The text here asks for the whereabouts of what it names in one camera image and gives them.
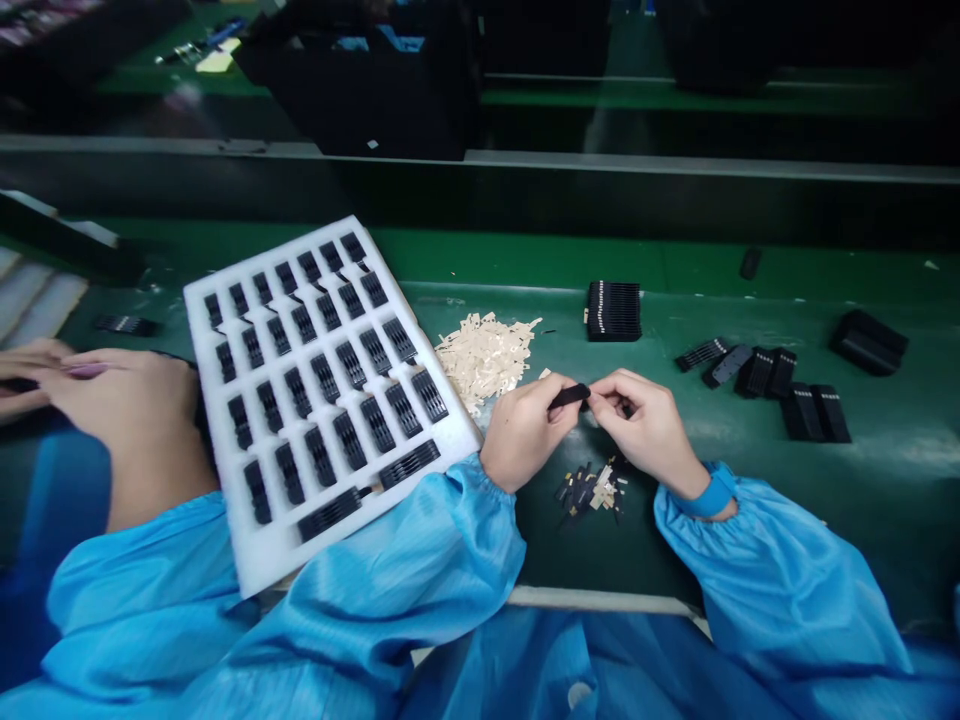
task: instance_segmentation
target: green workbench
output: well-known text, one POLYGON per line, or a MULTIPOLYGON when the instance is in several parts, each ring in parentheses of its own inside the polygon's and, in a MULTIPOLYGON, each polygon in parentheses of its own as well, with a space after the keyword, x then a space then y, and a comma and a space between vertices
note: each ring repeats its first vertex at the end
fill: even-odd
MULTIPOLYGON (((92 288, 62 337, 80 349, 119 345, 188 358, 182 285, 314 229, 95 220, 138 238, 151 270, 136 289, 92 288), (101 312, 159 320, 163 331, 154 339, 97 334, 91 321, 101 312)), ((744 248, 735 245, 371 232, 428 337, 457 329, 471 312, 493 311, 503 322, 542 317, 538 330, 556 332, 532 342, 526 380, 544 367, 586 382, 626 367, 667 385, 701 457, 766 479, 860 548, 902 630, 952 632, 951 592, 960 580, 960 257, 772 248, 748 282, 738 275, 744 248), (641 340, 586 341, 585 290, 595 279, 641 283, 641 340), (901 372, 871 377, 826 349, 838 318, 854 307, 910 337, 901 372), (697 373, 680 373, 673 358, 716 335, 796 352, 799 380, 838 389, 853 444, 791 442, 777 404, 744 400, 730 385, 710 391, 697 373)), ((631 478, 619 527, 612 513, 596 512, 558 531, 562 512, 553 494, 563 475, 587 462, 599 467, 612 452, 585 415, 520 492, 517 521, 528 551, 514 600, 695 610, 699 589, 654 527, 649 478, 631 478)))

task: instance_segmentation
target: blue wristband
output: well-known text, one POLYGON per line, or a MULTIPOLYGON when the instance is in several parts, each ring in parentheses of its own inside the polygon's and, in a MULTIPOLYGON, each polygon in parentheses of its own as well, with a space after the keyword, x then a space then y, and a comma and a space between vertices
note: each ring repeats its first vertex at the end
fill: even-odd
POLYGON ((709 518, 719 514, 737 496, 737 479, 724 463, 709 462, 703 466, 710 473, 710 484, 696 500, 684 500, 670 493, 680 509, 690 517, 709 518))

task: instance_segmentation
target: hand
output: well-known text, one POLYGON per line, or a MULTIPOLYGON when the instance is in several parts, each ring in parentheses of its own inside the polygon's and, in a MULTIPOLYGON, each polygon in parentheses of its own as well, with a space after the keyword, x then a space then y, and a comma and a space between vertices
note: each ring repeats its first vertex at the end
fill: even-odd
MULTIPOLYGON (((62 358, 73 355, 73 349, 59 340, 34 340, 16 350, 0 352, 0 381, 31 378, 38 368, 59 368, 62 358)), ((17 392, 0 387, 0 425, 22 415, 46 407, 50 398, 39 388, 17 392)))
POLYGON ((51 403, 112 454, 169 448, 195 432, 197 374, 182 360, 130 350, 63 359, 64 367, 84 363, 107 363, 110 369, 90 380, 50 369, 32 377, 51 403))
POLYGON ((576 427, 580 403, 547 411, 557 393, 576 384, 559 373, 550 373, 497 400, 480 450, 480 464, 504 492, 512 495, 530 482, 560 441, 576 427))
POLYGON ((703 494, 710 474, 690 446, 673 393, 623 369, 590 390, 587 402, 597 422, 634 467, 687 500, 703 494))

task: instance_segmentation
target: black electronic component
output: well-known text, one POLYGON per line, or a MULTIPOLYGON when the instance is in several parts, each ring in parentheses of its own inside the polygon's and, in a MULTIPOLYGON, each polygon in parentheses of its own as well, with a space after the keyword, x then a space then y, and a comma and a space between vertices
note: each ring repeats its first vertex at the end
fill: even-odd
POLYGON ((387 294, 383 291, 380 278, 377 277, 376 273, 364 275, 360 278, 360 284, 363 285, 363 289, 367 291, 367 297, 370 298, 370 303, 374 307, 386 305, 387 294))
POLYGON ((320 390, 323 392, 323 399, 333 405, 340 397, 340 388, 337 387, 337 381, 333 377, 333 371, 330 370, 330 363, 321 353, 310 361, 310 367, 313 368, 313 374, 317 376, 320 382, 320 390))
POLYGON ((317 331, 313 327, 313 320, 310 319, 310 313, 306 305, 299 305, 290 313, 293 322, 296 323, 297 332, 300 333, 300 342, 306 345, 311 340, 317 339, 317 331))
POLYGON ((217 345, 217 360, 220 361, 220 372, 223 381, 230 382, 237 378, 237 365, 233 362, 233 353, 230 352, 230 343, 224 341, 217 345))
POLYGON ((257 273, 254 275, 253 286, 257 289, 257 297, 260 298, 261 305, 266 305, 273 300, 273 293, 270 291, 270 284, 267 282, 266 273, 257 273))
POLYGON ((753 348, 753 356, 740 368, 734 391, 742 397, 752 400, 763 397, 773 370, 773 353, 766 348, 753 348))
POLYGON ((753 356, 753 349, 749 345, 737 345, 733 350, 727 353, 713 370, 707 370, 703 374, 703 382, 711 390, 716 390, 727 380, 732 378, 743 364, 753 356))
POLYGON ((243 398, 237 395, 227 403, 227 412, 230 413, 230 419, 233 420, 233 431, 237 435, 237 445, 241 450, 246 450, 253 445, 253 435, 250 432, 250 419, 247 417, 247 409, 243 406, 243 398))
POLYGON ((243 317, 250 312, 250 306, 247 305, 247 296, 243 294, 243 285, 240 283, 231 285, 230 297, 233 298, 233 306, 237 309, 237 315, 243 317))
POLYGON ((317 310, 323 315, 323 324, 327 326, 327 332, 340 327, 340 316, 337 315, 337 308, 330 295, 321 295, 317 298, 317 310))
POLYGON ((314 510, 297 522, 300 539, 303 542, 313 540, 317 535, 326 532, 348 515, 360 509, 360 491, 355 487, 348 489, 342 495, 314 510))
POLYGON ((715 337, 708 340, 703 345, 698 345, 688 353, 681 355, 674 360, 683 372, 690 372, 697 365, 716 360, 730 352, 730 343, 722 337, 715 337))
POLYGON ((370 362, 373 363, 373 369, 376 370, 377 375, 386 375, 387 370, 390 369, 390 358, 387 357, 387 353, 383 349, 383 345, 380 344, 380 338, 377 337, 376 330, 367 330, 366 332, 360 335, 360 343, 363 345, 364 350, 367 351, 367 355, 370 356, 370 362))
POLYGON ((823 442, 826 439, 809 385, 792 383, 789 394, 780 401, 780 410, 791 440, 823 442))
POLYGON ((810 392, 813 393, 813 402, 817 406, 820 426, 827 442, 853 442, 836 389, 832 385, 811 385, 810 392))
POLYGON ((277 348, 277 355, 286 355, 290 352, 290 338, 287 337, 287 331, 283 329, 283 323, 279 316, 270 318, 267 321, 267 330, 270 331, 270 337, 273 338, 273 345, 277 348))
POLYGON ((297 463, 293 459, 290 443, 278 447, 274 455, 277 458, 280 474, 283 476, 283 487, 286 488, 287 499, 292 505, 300 505, 305 499, 303 485, 300 484, 300 473, 297 471, 297 463))
POLYGON ((403 391, 403 387, 399 383, 387 388, 386 395, 387 402, 390 403, 390 407, 392 407, 393 411, 397 414, 397 419, 400 420, 400 427, 403 428, 403 434, 406 435, 407 438, 412 438, 423 430, 420 426, 420 421, 417 420, 417 413, 414 412, 413 405, 410 404, 410 401, 407 399, 407 394, 403 391))
POLYGON ((437 390, 437 386, 433 384, 433 378, 430 377, 430 373, 426 370, 421 370, 413 376, 411 382, 413 383, 413 389, 417 391, 417 395, 419 395, 423 401, 423 406, 427 409, 427 416, 430 418, 430 422, 438 423, 443 420, 448 414, 447 406, 443 402, 443 397, 441 397, 440 391, 437 390))
POLYGON ((349 255, 350 259, 354 262, 360 262, 367 256, 367 252, 363 249, 363 245, 360 244, 357 236, 353 233, 347 233, 344 235, 342 238, 340 238, 340 242, 343 243, 343 249, 347 251, 347 255, 349 255))
POLYGON ((280 407, 277 405, 277 396, 273 394, 273 386, 267 380, 257 386, 257 397, 263 405, 263 414, 267 418, 267 427, 270 432, 276 433, 283 428, 283 418, 280 416, 280 407))
POLYGON ((97 330, 115 332, 120 335, 150 337, 157 332, 160 323, 133 315, 99 315, 93 326, 97 330))
POLYGON ((330 455, 327 453, 327 446, 323 444, 323 436, 320 435, 319 428, 311 428, 303 436, 303 441, 307 446, 307 452, 310 453, 310 459, 313 461, 313 469, 317 473, 317 482, 323 487, 333 487, 337 482, 337 476, 333 473, 333 465, 330 464, 330 455))
POLYGON ((340 358, 343 369, 347 371, 347 377, 350 378, 350 384, 353 385, 354 389, 362 388, 367 382, 367 376, 363 372, 360 359, 353 351, 353 345, 349 341, 337 348, 337 357, 340 358))
POLYGON ((267 488, 263 484, 263 473, 260 472, 260 463, 254 460, 243 469, 243 477, 250 490, 250 501, 253 504, 253 517, 260 525, 267 525, 273 516, 270 514, 270 502, 267 500, 267 488))
POLYGON ((854 310, 840 320, 830 349, 871 375, 893 375, 909 344, 909 338, 872 315, 854 310))
POLYGON ((558 392, 557 396, 553 399, 553 402, 550 403, 550 406, 547 408, 547 410, 563 407, 564 405, 569 405, 570 403, 583 402, 588 397, 590 397, 590 388, 583 383, 580 383, 558 392))
POLYGON ((367 457, 363 454, 360 438, 357 437, 356 428, 353 427, 353 422, 346 411, 340 413, 334 419, 333 429, 337 431, 337 437, 340 438, 340 445, 343 447, 347 464, 354 470, 359 470, 366 465, 367 457))
POLYGON ((393 320, 387 321, 383 325, 383 331, 387 334, 387 337, 390 338, 390 342, 393 343, 393 347, 397 351, 397 355, 400 356, 400 359, 403 362, 410 362, 413 356, 417 354, 417 349, 413 346, 413 343, 410 342, 407 331, 403 329, 400 320, 393 318, 393 320))
POLYGON ((321 245, 320 254, 323 255, 323 259, 327 261, 327 267, 330 268, 330 272, 337 272, 337 270, 343 267, 343 260, 340 259, 340 253, 337 252, 337 246, 332 242, 321 245))
POLYGON ((770 381, 764 393, 768 398, 782 400, 790 394, 790 384, 793 382, 793 371, 797 367, 797 356, 785 348, 773 351, 773 369, 770 371, 770 381))
POLYGON ((587 339, 631 342, 643 335, 640 327, 640 286, 598 280, 590 283, 587 339))
POLYGON ((250 367, 258 368, 263 365, 263 350, 260 348, 260 340, 257 338, 257 329, 247 328, 240 338, 243 340, 243 346, 247 349, 250 367))
POLYGON ((423 445, 418 445, 402 458, 381 470, 380 484, 383 485, 385 491, 396 487, 439 457, 440 451, 437 449, 437 444, 433 440, 427 440, 423 445))
POLYGON ((300 377, 300 371, 297 368, 288 370, 284 373, 283 379, 286 381, 287 388, 290 390, 290 396, 293 398, 293 405, 297 410, 297 415, 305 420, 307 415, 313 411, 313 407, 310 405, 310 398, 307 397, 307 389, 303 386, 303 378, 300 377))
POLYGON ((360 302, 360 296, 357 295, 357 289, 353 285, 344 285, 340 288, 340 299, 347 306, 347 314, 351 319, 356 320, 363 315, 363 303, 360 302))
POLYGON ((220 301, 216 294, 207 295, 203 299, 203 304, 207 306, 207 314, 210 316, 210 327, 214 330, 223 324, 223 313, 220 312, 220 301))
POLYGON ((377 444, 377 450, 382 453, 393 450, 397 444, 393 441, 393 435, 390 434, 387 421, 383 419, 383 413, 380 412, 377 399, 367 398, 360 403, 360 412, 367 421, 367 425, 370 426, 374 442, 377 444))
POLYGON ((293 270, 290 269, 290 263, 282 262, 275 268, 277 271, 277 277, 280 278, 280 284, 283 286, 283 291, 287 295, 292 295, 297 290, 297 278, 293 275, 293 270))

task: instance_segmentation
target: white foam tray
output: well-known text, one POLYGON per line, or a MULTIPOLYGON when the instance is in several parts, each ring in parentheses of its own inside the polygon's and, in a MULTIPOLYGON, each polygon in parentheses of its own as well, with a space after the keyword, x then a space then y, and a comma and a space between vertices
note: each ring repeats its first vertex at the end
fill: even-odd
POLYGON ((244 597, 254 595, 268 588, 276 581, 301 567, 324 547, 346 537, 360 527, 385 513, 391 507, 410 494, 420 479, 431 472, 443 472, 451 464, 462 460, 480 447, 481 436, 476 425, 463 408, 456 391, 443 373, 432 345, 417 325, 416 318, 400 292, 393 275, 387 269, 370 235, 355 217, 316 230, 308 235, 292 240, 274 250, 262 253, 237 263, 219 272, 198 280, 184 288, 190 332, 196 351, 197 365, 206 404, 207 419, 213 439, 217 469, 227 503, 227 516, 236 557, 240 591, 244 597), (362 262, 377 274, 387 296, 387 303, 375 308, 360 279, 366 272, 358 263, 353 263, 341 238, 354 233, 366 252, 362 262), (340 258, 344 262, 338 274, 331 271, 319 248, 327 242, 334 242, 340 258), (304 252, 311 252, 321 271, 317 284, 327 290, 333 298, 341 326, 327 332, 316 300, 321 297, 320 290, 312 286, 306 273, 297 261, 304 252), (281 285, 276 266, 282 262, 290 265, 297 281, 297 289, 288 297, 281 285), (253 276, 263 272, 266 275, 273 300, 266 306, 260 304, 253 276), (339 294, 344 280, 354 284, 363 303, 364 313, 351 320, 346 306, 339 294), (229 288, 240 283, 249 305, 249 311, 242 317, 238 314, 229 288), (222 323, 211 327, 205 298, 216 294, 222 323), (290 314, 300 306, 307 308, 310 319, 317 331, 317 338, 306 344, 300 340, 300 334, 290 314), (267 322, 279 316, 291 345, 290 352, 278 355, 273 338, 267 330, 267 322), (397 352, 384 333, 382 326, 392 318, 399 318, 407 336, 416 348, 415 365, 401 362, 397 352), (251 324, 256 327, 264 364, 251 367, 247 350, 241 340, 241 333, 251 324), (391 369, 387 376, 378 375, 367 351, 360 342, 360 334, 371 328, 376 329, 380 344, 390 359, 391 369), (228 342, 236 366, 237 377, 224 382, 217 347, 228 342), (349 341, 363 367, 367 382, 362 390, 354 390, 346 370, 340 362, 336 348, 349 341), (340 397, 331 405, 323 396, 320 383, 310 366, 310 361, 323 353, 330 365, 340 397), (297 367, 307 391, 313 410, 306 419, 301 419, 296 410, 290 391, 284 380, 284 373, 297 367), (427 410, 414 389, 411 378, 419 369, 429 371, 434 385, 446 404, 448 415, 436 424, 430 421, 427 410), (283 419, 283 428, 273 433, 267 427, 263 406, 257 396, 256 388, 269 380, 283 419), (411 439, 407 439, 400 422, 384 393, 394 383, 400 383, 416 412, 423 430, 411 439), (241 396, 243 398, 253 443, 246 450, 239 446, 233 420, 227 403, 241 396), (377 450, 374 437, 360 411, 360 403, 368 397, 375 397, 383 414, 396 447, 387 453, 377 450), (360 444, 366 456, 367 464, 353 471, 347 464, 343 449, 334 430, 333 421, 343 411, 349 414, 353 427, 359 436, 360 444), (324 445, 333 465, 336 484, 326 488, 318 482, 313 463, 304 442, 304 435, 313 427, 318 427, 324 445), (363 498, 362 507, 345 519, 307 542, 301 541, 297 522, 320 507, 347 491, 351 487, 358 489, 377 487, 378 473, 415 448, 432 440, 440 451, 440 457, 421 468, 418 472, 385 492, 374 492, 363 498), (288 499, 283 478, 277 465, 275 451, 290 443, 296 460, 300 483, 305 501, 294 505, 288 499), (244 477, 244 468, 254 460, 259 462, 261 474, 270 505, 271 522, 260 525, 254 517, 251 493, 244 477))

